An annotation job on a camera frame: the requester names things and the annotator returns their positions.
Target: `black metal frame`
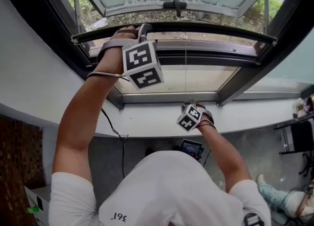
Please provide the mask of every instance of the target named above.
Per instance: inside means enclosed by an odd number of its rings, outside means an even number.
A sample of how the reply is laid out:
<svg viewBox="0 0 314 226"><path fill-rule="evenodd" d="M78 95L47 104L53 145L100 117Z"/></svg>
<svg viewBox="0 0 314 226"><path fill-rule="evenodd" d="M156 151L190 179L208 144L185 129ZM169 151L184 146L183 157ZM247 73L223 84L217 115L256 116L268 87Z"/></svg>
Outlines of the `black metal frame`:
<svg viewBox="0 0 314 226"><path fill-rule="evenodd" d="M26 4L22 0L11 1L36 33L83 79L86 79L86 75L96 64L91 63L89 54L81 43L110 37L122 27L118 26L79 33L75 12L67 0L29 0L32 4ZM152 25L156 32L204 32L233 35L258 41L254 47L256 51L259 51L258 56L228 52L187 50L187 64L241 67L218 92L206 93L208 96L204 94L200 95L201 101L217 101L219 105L224 105L232 100L294 98L298 97L299 93L256 93L257 95L254 95L253 93L243 92L285 59L310 32L314 25L311 15L308 14L308 7L311 3L311 0L285 0L275 19L267 28L266 32L268 35L212 24L175 22L152 23ZM72 40L76 40L79 44L74 45ZM159 49L157 50L157 55L161 64L164 65L185 64L185 51L183 53L182 49ZM128 102L127 98L129 96L124 98L123 94L117 88L114 88L108 96L108 100L119 109L123 108L124 103L131 103ZM180 94L177 94L176 98L172 100L165 96L155 96L154 103L178 103L183 101L183 99L184 97L180 97Z"/></svg>

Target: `floor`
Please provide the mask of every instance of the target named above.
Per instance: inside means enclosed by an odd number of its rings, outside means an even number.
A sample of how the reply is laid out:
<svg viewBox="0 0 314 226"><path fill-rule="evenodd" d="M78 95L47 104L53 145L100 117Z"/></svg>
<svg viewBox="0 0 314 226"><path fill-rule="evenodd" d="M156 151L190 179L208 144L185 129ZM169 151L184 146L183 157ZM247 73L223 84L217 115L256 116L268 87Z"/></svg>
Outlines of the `floor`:
<svg viewBox="0 0 314 226"><path fill-rule="evenodd" d="M224 137L243 156L253 179L259 173L263 173L267 183L286 191L294 187L301 187L309 182L310 175L308 177L298 175L305 163L302 153L278 154L280 151L284 151L280 130L256 129L225 134ZM187 139L203 144L205 150L202 155L203 158L200 160L203 164L209 151L204 139L202 137ZM125 147L126 174L144 158L147 147L154 150L171 150L173 146L181 145L181 142L182 138L130 139ZM121 153L122 144L118 139L95 137L90 144L89 161L98 207L122 180ZM224 189L223 174L214 162L212 155L209 155L205 169L216 185Z"/></svg>

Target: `green foliage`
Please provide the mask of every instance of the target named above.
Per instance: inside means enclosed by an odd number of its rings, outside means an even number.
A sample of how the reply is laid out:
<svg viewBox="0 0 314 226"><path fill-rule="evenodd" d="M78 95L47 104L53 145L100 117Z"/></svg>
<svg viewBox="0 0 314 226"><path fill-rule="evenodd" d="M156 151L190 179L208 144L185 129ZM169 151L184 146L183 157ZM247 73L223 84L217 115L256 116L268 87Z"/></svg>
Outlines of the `green foliage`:
<svg viewBox="0 0 314 226"><path fill-rule="evenodd" d="M74 8L74 0L69 0L72 8ZM94 29L93 23L100 20L102 17L96 11L89 0L79 0L79 9L82 23L85 28Z"/></svg>
<svg viewBox="0 0 314 226"><path fill-rule="evenodd" d="M258 13L260 13L262 16L264 15L264 1L265 0L258 0L253 5L253 9L256 10ZM269 0L269 20L270 21L275 17L282 3L283 2L280 0Z"/></svg>

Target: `cable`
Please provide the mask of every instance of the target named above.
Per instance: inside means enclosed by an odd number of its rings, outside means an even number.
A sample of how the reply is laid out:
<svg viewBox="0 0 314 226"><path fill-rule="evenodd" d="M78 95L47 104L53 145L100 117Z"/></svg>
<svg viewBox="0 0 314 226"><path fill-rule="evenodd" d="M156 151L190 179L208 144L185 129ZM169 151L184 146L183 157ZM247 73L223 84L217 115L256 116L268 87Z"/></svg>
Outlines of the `cable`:
<svg viewBox="0 0 314 226"><path fill-rule="evenodd" d="M126 142L127 142L127 140L128 140L128 136L129 136L129 135L127 135L125 138L122 138L121 135L117 132L117 130L115 130L115 129L113 128L112 123L111 123L111 121L110 121L108 115L106 114L106 112L103 110L103 108L101 109L101 111L102 111L102 113L106 116L106 118L108 119L109 125L110 125L111 129L113 130L113 132L114 132L116 135L119 136L119 139L120 139L121 142L122 142L122 161L121 161L121 167L122 167L122 175L123 175L123 179L124 179L124 178L126 177L126 175L125 175L125 169L124 169L124 148L125 148L125 144L126 144Z"/></svg>
<svg viewBox="0 0 314 226"><path fill-rule="evenodd" d="M120 79L124 79L126 81L129 81L126 78L123 78L125 75L120 75L120 74L112 74L112 73L107 73L107 72L91 72L87 75L87 78L92 77L92 76L109 76L109 77L116 77L116 78L120 78Z"/></svg>
<svg viewBox="0 0 314 226"><path fill-rule="evenodd" d="M206 159L205 159L205 162L204 162L204 164L203 164L203 167L204 167L205 164L206 164L206 161L207 161L207 159L208 159L208 156L209 156L210 152L211 152L211 150L209 150L208 155L206 156Z"/></svg>

